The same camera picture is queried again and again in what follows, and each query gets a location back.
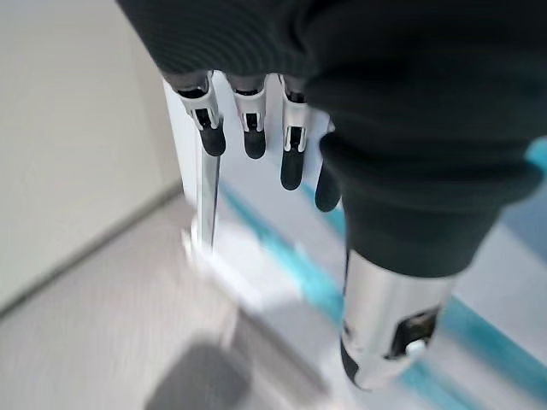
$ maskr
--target black knit fabric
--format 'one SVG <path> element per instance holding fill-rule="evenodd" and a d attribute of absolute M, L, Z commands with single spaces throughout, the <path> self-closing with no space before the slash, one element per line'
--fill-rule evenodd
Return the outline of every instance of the black knit fabric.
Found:
<path fill-rule="evenodd" d="M 464 269 L 503 207 L 541 180 L 542 2 L 120 0 L 164 74 L 307 80 L 349 246 L 411 276 Z"/>

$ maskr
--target gray floor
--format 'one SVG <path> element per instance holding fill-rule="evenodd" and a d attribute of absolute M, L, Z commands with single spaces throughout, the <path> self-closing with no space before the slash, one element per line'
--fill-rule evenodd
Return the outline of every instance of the gray floor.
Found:
<path fill-rule="evenodd" d="M 326 408 L 321 381 L 188 267 L 191 215 L 172 201 L 0 323 L 2 410 Z"/>

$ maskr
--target black fingertip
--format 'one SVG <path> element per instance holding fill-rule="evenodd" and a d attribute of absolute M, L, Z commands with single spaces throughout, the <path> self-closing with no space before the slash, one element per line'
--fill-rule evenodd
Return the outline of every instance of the black fingertip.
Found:
<path fill-rule="evenodd" d="M 356 384 L 356 374 L 359 370 L 359 366 L 356 361 L 351 359 L 348 351 L 345 349 L 344 342 L 340 339 L 340 353 L 342 355 L 342 364 L 344 365 L 345 374 L 348 376 L 348 379 L 355 385 Z"/>
<path fill-rule="evenodd" d="M 266 152 L 266 135 L 264 131 L 250 130 L 244 132 L 245 152 L 249 158 L 257 160 Z"/>
<path fill-rule="evenodd" d="M 322 212 L 330 212 L 340 200 L 340 189 L 334 177 L 321 166 L 317 188 L 315 189 L 315 206 Z"/>
<path fill-rule="evenodd" d="M 283 151 L 281 160 L 281 184 L 286 190 L 295 190 L 302 182 L 304 153 L 296 149 Z"/>
<path fill-rule="evenodd" d="M 202 144 L 205 152 L 212 156 L 221 156 L 226 151 L 226 139 L 222 131 L 222 121 L 217 128 L 201 130 Z"/>

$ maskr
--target white wall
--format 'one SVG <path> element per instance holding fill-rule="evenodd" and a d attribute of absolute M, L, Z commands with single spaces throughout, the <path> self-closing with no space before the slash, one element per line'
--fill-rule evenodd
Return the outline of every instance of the white wall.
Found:
<path fill-rule="evenodd" d="M 0 2 L 0 308 L 179 178 L 114 0 Z"/>

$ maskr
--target robotic hand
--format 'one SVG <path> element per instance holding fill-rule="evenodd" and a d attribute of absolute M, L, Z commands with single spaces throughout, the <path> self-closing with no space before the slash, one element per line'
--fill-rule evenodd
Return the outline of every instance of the robotic hand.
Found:
<path fill-rule="evenodd" d="M 315 199 L 344 201 L 342 360 L 358 387 L 388 383 L 426 350 L 503 207 L 542 178 L 525 160 L 547 133 L 541 2 L 118 2 L 200 131 L 213 196 L 226 142 L 210 70 L 230 81 L 254 159 L 264 76 L 283 74 L 287 190 L 302 177 L 307 104 L 330 114 Z"/>

